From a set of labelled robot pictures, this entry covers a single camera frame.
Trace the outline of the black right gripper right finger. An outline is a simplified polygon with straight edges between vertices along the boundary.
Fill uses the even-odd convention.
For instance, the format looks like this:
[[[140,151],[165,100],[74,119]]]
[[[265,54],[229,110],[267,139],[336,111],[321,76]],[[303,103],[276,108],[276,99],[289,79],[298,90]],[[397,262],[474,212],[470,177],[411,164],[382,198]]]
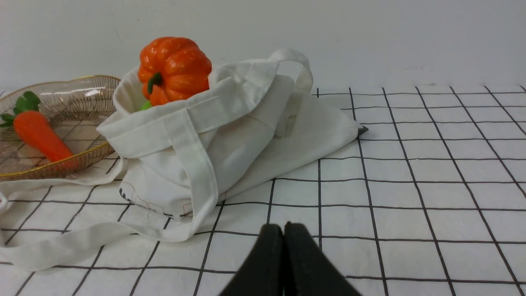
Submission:
[[[284,227],[287,258],[284,261],[286,296],[360,296],[323,254],[303,224]]]

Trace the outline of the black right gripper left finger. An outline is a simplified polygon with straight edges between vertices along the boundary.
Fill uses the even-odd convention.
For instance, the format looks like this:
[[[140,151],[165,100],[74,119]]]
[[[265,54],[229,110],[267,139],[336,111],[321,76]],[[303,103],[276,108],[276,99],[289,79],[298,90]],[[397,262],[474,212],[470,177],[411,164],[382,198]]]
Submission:
[[[283,247],[281,228],[276,224],[263,225],[250,253],[220,295],[282,296]]]

